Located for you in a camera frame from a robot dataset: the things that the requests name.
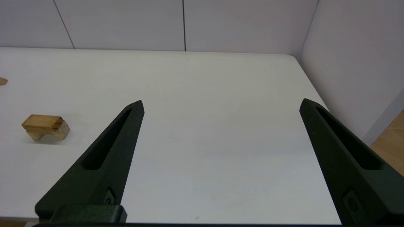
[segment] panel seam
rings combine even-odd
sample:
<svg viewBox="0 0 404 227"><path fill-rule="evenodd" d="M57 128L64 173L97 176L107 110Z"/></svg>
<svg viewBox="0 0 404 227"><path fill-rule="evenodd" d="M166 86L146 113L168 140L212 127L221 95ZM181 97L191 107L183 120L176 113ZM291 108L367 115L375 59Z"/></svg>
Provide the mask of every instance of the panel seam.
<svg viewBox="0 0 404 227"><path fill-rule="evenodd" d="M73 44L73 41L72 41L72 38L70 37L70 34L69 34L68 30L67 30L67 27L66 27L66 25L65 25L65 22L63 21L63 18L62 18L62 15L60 14L59 8L57 8L57 5L56 5L55 0L53 0L53 3L55 4L55 7L56 7L56 10L57 10L57 13L59 14L60 19L62 20L63 26L65 27L67 36L69 37L69 40L70 40L70 42L71 42L71 44L72 44L72 46L73 46L73 49L75 49L74 44Z"/></svg>
<svg viewBox="0 0 404 227"><path fill-rule="evenodd" d="M303 48L304 48L304 44L306 44L307 37L309 36L309 32L310 32L310 29L311 29L311 25L312 25L312 23L313 23L313 20L314 20L315 15L316 15L316 12L317 12L317 8L318 8L318 4L319 4L319 3L320 3L320 0L317 1L316 9L314 10L313 17L311 18L310 25L309 25L309 29L307 29L306 36L304 37L303 45L302 45L302 48L301 48L301 50L300 50L300 53L299 53L299 57L298 57L298 59L297 59L297 62L300 62L300 60L301 60L302 53L303 53Z"/></svg>
<svg viewBox="0 0 404 227"><path fill-rule="evenodd" d="M185 9L184 9L184 0L182 0L182 23L184 27L184 51L187 51L187 40L185 38Z"/></svg>

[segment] white wall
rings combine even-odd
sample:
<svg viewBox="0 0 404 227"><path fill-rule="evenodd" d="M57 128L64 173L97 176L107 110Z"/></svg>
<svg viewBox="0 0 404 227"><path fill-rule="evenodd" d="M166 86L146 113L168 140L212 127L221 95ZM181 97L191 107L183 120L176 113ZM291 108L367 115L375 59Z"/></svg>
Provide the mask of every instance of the white wall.
<svg viewBox="0 0 404 227"><path fill-rule="evenodd" d="M187 51L300 55L318 0L184 0Z"/></svg>
<svg viewBox="0 0 404 227"><path fill-rule="evenodd" d="M404 1L320 0L300 63L368 145L404 108Z"/></svg>
<svg viewBox="0 0 404 227"><path fill-rule="evenodd" d="M186 44L298 57L317 2L0 0L0 46L181 51Z"/></svg>
<svg viewBox="0 0 404 227"><path fill-rule="evenodd" d="M73 48L52 0L0 0L0 46Z"/></svg>

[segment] screw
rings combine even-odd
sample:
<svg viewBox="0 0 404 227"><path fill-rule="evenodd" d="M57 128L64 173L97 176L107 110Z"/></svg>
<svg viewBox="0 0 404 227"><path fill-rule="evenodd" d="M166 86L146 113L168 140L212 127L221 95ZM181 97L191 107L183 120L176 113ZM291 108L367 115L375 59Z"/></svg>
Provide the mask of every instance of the screw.
<svg viewBox="0 0 404 227"><path fill-rule="evenodd" d="M352 198L348 200L348 206L352 211L358 210L358 205L356 204L356 201Z"/></svg>

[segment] small wooden piece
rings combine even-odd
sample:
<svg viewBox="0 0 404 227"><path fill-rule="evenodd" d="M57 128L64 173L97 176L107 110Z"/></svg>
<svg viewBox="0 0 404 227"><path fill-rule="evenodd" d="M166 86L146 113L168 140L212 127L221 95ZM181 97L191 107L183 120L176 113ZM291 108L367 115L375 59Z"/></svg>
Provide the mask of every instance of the small wooden piece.
<svg viewBox="0 0 404 227"><path fill-rule="evenodd" d="M4 79L3 77L0 77L0 85L5 85L7 84L8 79Z"/></svg>
<svg viewBox="0 0 404 227"><path fill-rule="evenodd" d="M41 139L44 134L50 134L64 140L70 131L66 121L60 116L32 114L24 121L22 126L35 141Z"/></svg>

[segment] wooden block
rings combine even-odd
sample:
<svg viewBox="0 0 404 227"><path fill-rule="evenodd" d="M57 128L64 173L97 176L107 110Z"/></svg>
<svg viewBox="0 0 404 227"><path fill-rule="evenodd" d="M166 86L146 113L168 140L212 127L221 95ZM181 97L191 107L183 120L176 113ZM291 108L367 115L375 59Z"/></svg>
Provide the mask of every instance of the wooden block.
<svg viewBox="0 0 404 227"><path fill-rule="evenodd" d="M64 140L70 131L66 121L60 116L32 114L24 121L22 126L35 141L40 140L44 134L50 134Z"/></svg>
<svg viewBox="0 0 404 227"><path fill-rule="evenodd" d="M0 77L0 85L5 85L7 84L8 79L4 79L3 77Z"/></svg>

